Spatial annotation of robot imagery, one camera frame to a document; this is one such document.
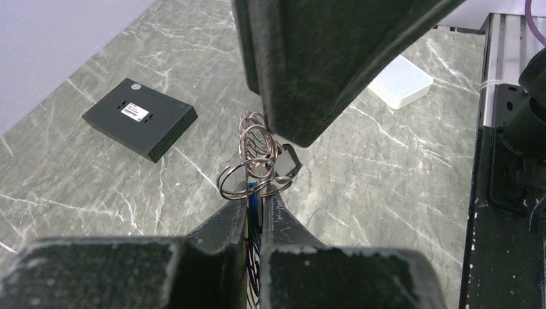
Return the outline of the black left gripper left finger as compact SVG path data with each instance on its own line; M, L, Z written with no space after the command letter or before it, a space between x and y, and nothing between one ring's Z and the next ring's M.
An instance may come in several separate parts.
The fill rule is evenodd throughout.
M2 308L244 308L245 206L185 236L43 238L1 279Z

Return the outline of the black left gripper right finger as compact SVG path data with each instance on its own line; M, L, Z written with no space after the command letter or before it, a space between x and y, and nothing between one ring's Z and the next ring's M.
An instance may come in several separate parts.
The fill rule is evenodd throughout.
M438 276L419 251L329 247L285 207L265 198L261 308L445 308Z

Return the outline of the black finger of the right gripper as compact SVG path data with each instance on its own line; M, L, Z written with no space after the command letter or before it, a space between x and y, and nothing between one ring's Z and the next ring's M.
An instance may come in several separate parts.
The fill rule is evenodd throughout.
M311 145L400 53L459 6L453 0L239 0L234 22L267 128Z

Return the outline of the steel key holder plate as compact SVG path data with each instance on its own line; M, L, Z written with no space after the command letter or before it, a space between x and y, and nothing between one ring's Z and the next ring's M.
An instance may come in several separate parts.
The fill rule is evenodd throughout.
M276 176L275 167L282 145L266 128L264 115L255 111L246 111L240 117L238 133L240 163L224 168L216 179L216 187L224 199L243 202L247 220L247 302L251 308L259 308L261 234L252 234L249 229L247 185L250 182L258 183L256 189L259 189L261 194L262 233L265 198L288 189L293 179L287 176Z

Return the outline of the blue key tag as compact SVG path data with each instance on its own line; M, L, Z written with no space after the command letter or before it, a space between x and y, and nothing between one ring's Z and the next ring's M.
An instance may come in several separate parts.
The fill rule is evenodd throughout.
M261 211L261 194L259 192L259 189L256 189L258 186L257 182L250 182L248 183L248 193L247 201L248 201L248 207L247 207L247 213L248 213L248 221L249 221L249 229L252 234L260 235L261 234L261 219L262 215L260 213Z

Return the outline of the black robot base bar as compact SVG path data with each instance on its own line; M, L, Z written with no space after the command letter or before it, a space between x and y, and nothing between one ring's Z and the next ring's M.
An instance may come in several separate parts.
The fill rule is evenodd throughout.
M522 15L491 14L461 308L545 307L545 46Z

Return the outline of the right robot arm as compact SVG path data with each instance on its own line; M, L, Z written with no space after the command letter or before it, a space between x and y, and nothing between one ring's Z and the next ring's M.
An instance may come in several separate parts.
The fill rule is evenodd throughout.
M435 26L484 30L500 81L487 127L545 157L544 1L234 1L249 88L266 127L311 145L379 73Z

